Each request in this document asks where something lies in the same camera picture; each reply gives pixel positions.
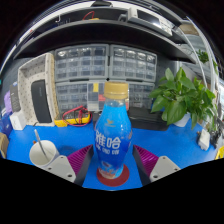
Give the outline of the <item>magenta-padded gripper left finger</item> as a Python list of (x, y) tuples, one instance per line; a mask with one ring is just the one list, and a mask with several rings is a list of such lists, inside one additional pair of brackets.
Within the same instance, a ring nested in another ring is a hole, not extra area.
[(83, 147), (69, 156), (58, 156), (45, 170), (82, 186), (94, 154), (93, 145)]

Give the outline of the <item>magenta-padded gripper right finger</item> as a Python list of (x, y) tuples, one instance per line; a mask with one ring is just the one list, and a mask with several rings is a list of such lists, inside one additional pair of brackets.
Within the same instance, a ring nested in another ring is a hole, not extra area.
[(140, 146), (134, 145), (132, 154), (143, 186), (180, 170), (167, 156), (158, 157)]

